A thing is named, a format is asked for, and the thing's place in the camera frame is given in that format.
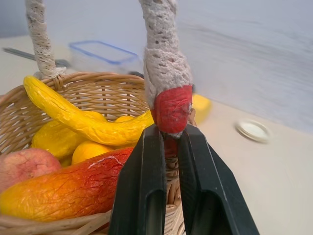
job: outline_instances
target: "knife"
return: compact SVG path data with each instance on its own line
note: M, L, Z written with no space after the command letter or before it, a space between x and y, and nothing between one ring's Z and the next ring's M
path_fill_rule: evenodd
M10 54L13 54L13 55L17 55L17 56L20 56L20 57L23 57L23 58L26 58L26 59L36 60L35 55L29 54L29 53L21 51L21 50L16 50L16 49L13 49L13 48L10 48L10 47L2 48L2 50L7 52L7 53L10 53ZM67 67L67 68L70 67L69 62L67 60L64 60L64 59L57 59L57 60L55 60L55 65L56 65L56 67Z

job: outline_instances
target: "white lid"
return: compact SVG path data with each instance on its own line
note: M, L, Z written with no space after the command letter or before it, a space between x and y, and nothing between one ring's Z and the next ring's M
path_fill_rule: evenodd
M241 120L236 123L237 131L251 140L266 143L269 141L269 130L261 123L254 120Z

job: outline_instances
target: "toy fruit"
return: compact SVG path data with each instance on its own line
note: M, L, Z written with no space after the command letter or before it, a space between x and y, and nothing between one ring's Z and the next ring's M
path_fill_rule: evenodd
M105 145L121 146L139 140L142 131L154 123L150 110L125 122L103 122L84 115L68 100L33 76L24 79L29 99L51 118L58 120L86 139Z
M192 107L196 110L195 122L200 124L203 122L212 108L212 102L199 94L192 95Z
M107 121L100 113L94 111L83 111L83 113L87 117ZM31 147L45 149L61 160L71 156L76 147L85 140L83 136L53 120L43 125L34 135Z
M72 156L71 155L66 156L59 161L60 161L62 167L67 167L67 166L72 164Z
M133 119L134 117L132 116L121 116L117 120L115 120L115 122L124 122L124 121L133 120Z
M19 182L61 169L59 161L48 151L24 149L0 156L0 192Z
M132 150L114 150L16 184L0 194L0 213L46 222L107 212Z
M100 154L112 151L111 147L93 141L82 142L74 151L72 164L83 162Z

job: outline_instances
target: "mango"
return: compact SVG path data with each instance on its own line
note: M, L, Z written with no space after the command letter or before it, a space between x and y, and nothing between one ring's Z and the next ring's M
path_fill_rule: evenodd
M114 150L18 183L0 194L0 213L47 222L107 212L132 150Z

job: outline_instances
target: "rope-wrapped handle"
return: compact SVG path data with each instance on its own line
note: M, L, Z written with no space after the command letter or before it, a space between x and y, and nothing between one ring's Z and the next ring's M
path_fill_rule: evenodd
M29 35L34 46L34 53L40 71L41 79L53 79L64 74L66 68L57 68L52 53L51 43L47 35L45 23L45 6L43 0L25 0L26 17Z
M179 138L188 123L192 75L179 49L176 0L139 0L147 29L144 77L147 102L155 124Z

